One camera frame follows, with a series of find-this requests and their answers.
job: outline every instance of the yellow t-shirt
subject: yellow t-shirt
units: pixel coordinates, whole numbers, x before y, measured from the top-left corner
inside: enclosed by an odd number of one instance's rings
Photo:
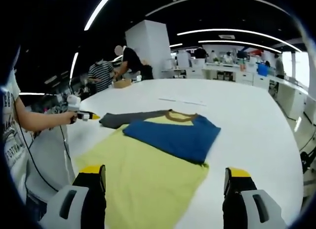
[[[192,125],[188,116],[146,121]],[[106,224],[110,229],[171,229],[188,208],[208,166],[195,165],[124,136],[117,129],[76,159],[79,169],[106,167]]]

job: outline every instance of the folded shirt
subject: folded shirt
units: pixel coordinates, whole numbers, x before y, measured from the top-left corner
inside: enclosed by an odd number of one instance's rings
[[[105,224],[108,228],[175,228],[209,167],[191,164],[127,137],[122,132],[125,127],[76,157],[77,168],[106,166]]]
[[[165,111],[154,111],[154,112],[139,112],[139,113],[127,113],[127,114],[111,114],[107,113],[101,120],[100,124],[104,127],[111,129],[118,129],[123,124],[130,124],[134,120],[145,120],[149,118],[159,117],[166,114]]]
[[[183,119],[174,118],[170,113],[172,111],[160,117],[168,119],[169,123],[134,121],[123,133],[175,157],[203,164],[221,128],[201,115],[186,115],[188,117]]]

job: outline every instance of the black cable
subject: black cable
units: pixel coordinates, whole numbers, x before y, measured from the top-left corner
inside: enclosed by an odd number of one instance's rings
[[[300,149],[300,151],[303,150],[303,149],[307,146],[307,144],[313,139],[315,133],[316,133],[316,128],[315,128],[315,130],[314,130],[314,133],[313,133],[312,137],[311,137],[311,138],[308,140],[308,142]]]
[[[68,158],[69,158],[69,160],[70,160],[70,162],[71,162],[70,154],[69,154],[69,152],[68,152],[68,148],[67,148],[66,143],[65,143],[65,141],[66,141],[66,140],[65,140],[65,136],[64,136],[63,129],[62,129],[61,125],[60,125],[59,127],[60,127],[60,130],[61,130],[61,134],[63,135],[63,139],[64,139],[64,146],[65,146],[65,149],[66,149],[66,153],[67,153]]]
[[[31,156],[31,159],[32,159],[32,162],[33,162],[33,164],[34,164],[34,167],[35,167],[36,171],[38,172],[39,176],[43,179],[43,181],[45,181],[45,183],[46,183],[49,187],[51,187],[54,191],[58,192],[58,190],[55,189],[55,188],[43,177],[43,175],[40,173],[38,167],[36,166],[35,161],[34,161],[34,158],[33,158],[32,154],[31,154],[31,150],[30,150],[30,148],[29,148],[29,146],[28,146],[28,144],[27,144],[27,142],[26,142],[26,140],[25,140],[24,134],[23,134],[23,130],[22,130],[22,127],[21,127],[21,124],[20,124],[19,115],[18,115],[18,112],[17,112],[17,109],[16,109],[15,101],[14,101],[13,103],[14,103],[14,109],[15,109],[16,119],[17,119],[17,122],[18,122],[18,124],[19,124],[20,130],[21,130],[21,134],[22,134],[22,137],[23,137],[23,140],[24,140],[24,143],[25,143],[25,145],[26,145],[26,148],[27,148],[28,151],[29,151],[29,154],[30,154],[30,156]]]

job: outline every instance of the gray t-shirt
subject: gray t-shirt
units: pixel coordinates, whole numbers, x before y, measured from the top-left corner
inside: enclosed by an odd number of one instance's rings
[[[135,120],[146,120],[149,118],[155,118],[163,116],[167,113],[165,111],[154,111],[154,112],[139,112],[139,113],[127,113],[127,114],[111,114],[107,113],[99,122],[107,128],[118,129],[123,124],[130,124]]]
[[[285,75],[283,63],[279,58],[276,60],[276,75]]]

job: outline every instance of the hand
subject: hand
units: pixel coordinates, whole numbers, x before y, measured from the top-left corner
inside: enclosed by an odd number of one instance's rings
[[[117,79],[119,76],[119,71],[118,70],[114,70],[114,76],[113,79]]]
[[[65,113],[62,113],[61,115],[62,115],[64,124],[72,124],[72,123],[75,123],[77,120],[77,113],[75,112],[65,112]]]

